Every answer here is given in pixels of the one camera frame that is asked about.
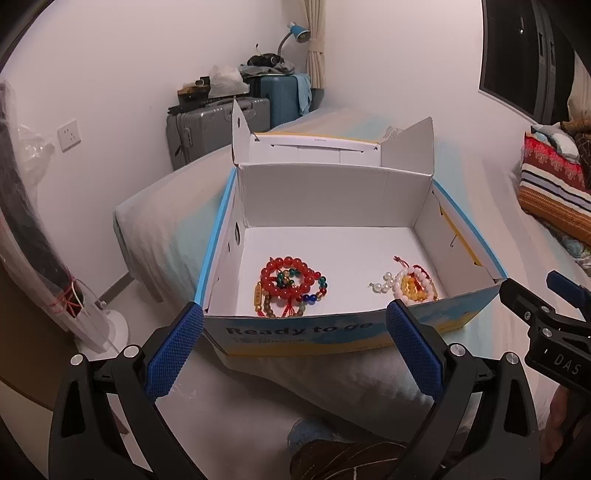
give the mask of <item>yellow bead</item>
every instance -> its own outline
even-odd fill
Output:
[[[255,306],[257,306],[257,305],[260,305],[261,302],[262,302],[262,285],[261,285],[261,282],[257,282],[256,287],[255,287],[254,304],[255,304]]]

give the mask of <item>curtain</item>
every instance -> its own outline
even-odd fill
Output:
[[[306,71],[310,75],[313,89],[324,89],[324,32],[326,30],[326,0],[303,0],[308,18],[310,41]]]

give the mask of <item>red string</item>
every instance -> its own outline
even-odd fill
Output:
[[[64,290],[61,295],[59,295],[58,297],[56,297],[55,302],[50,303],[49,307],[53,310],[54,313],[61,313],[63,312],[63,310],[66,310],[73,318],[76,318],[77,314],[74,311],[74,308],[79,309],[82,307],[82,305],[80,305],[80,303],[78,303],[78,301],[76,300],[76,302],[73,302],[71,300],[72,297],[75,297],[74,295],[74,278],[70,279],[70,286]],[[54,309],[53,307],[56,307],[58,305],[62,305],[64,308],[63,309]]]
[[[427,279],[429,281],[431,281],[431,277],[429,277],[429,274],[427,273],[427,270],[425,270],[423,267],[421,267],[421,265],[413,265],[413,267],[420,269],[421,272],[423,272],[427,276]]]
[[[400,263],[404,268],[409,267],[409,265],[400,257],[394,257],[394,261]]]

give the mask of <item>beaded bracelet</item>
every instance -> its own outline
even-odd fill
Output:
[[[299,285],[296,285],[294,277],[299,278]],[[319,290],[308,295],[316,281]],[[287,300],[281,317],[301,317],[306,309],[305,304],[316,303],[326,295],[327,288],[326,277],[309,268],[308,264],[302,262],[301,259],[270,258],[265,268],[261,270],[261,281],[255,287],[255,311],[259,317],[276,318],[277,316],[271,309],[271,300],[273,297],[279,297]],[[300,304],[297,311],[293,308],[293,302]]]
[[[392,289],[394,298],[400,299],[405,305],[414,305],[426,301],[437,300],[437,290],[427,271],[420,265],[408,265],[400,257],[394,260],[402,265],[402,270],[393,277],[390,272],[384,274],[384,284],[370,283],[376,293],[386,293]]]

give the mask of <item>window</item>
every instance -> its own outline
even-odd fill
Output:
[[[541,124],[568,120],[574,50],[538,0],[483,0],[480,89]]]

